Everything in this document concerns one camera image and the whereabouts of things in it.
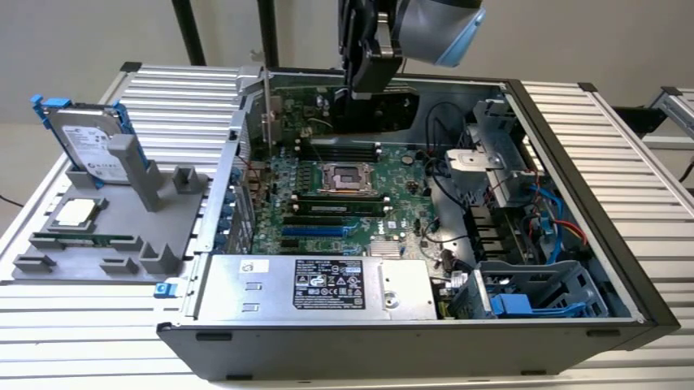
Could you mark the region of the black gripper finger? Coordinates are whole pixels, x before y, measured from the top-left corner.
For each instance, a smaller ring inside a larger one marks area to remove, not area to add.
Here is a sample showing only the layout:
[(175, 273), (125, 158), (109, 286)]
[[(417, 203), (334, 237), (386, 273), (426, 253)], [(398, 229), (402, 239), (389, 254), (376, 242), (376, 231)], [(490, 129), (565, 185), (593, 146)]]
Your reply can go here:
[(338, 3), (338, 51), (356, 100), (384, 93), (402, 66), (402, 48), (393, 37), (396, 15), (396, 1)]

